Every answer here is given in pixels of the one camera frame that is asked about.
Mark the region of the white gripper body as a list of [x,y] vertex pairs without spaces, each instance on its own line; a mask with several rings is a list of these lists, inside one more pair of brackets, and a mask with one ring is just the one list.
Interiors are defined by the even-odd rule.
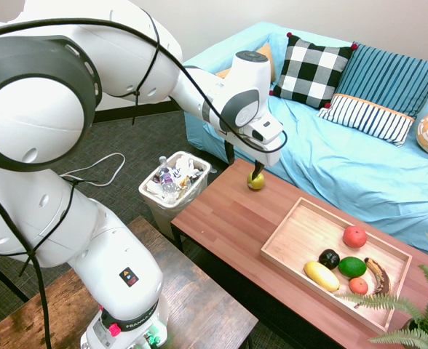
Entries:
[[225,142],[229,142],[262,164],[273,166],[280,159],[282,131],[282,125],[247,125],[237,132],[219,131],[219,135],[224,139],[224,148]]

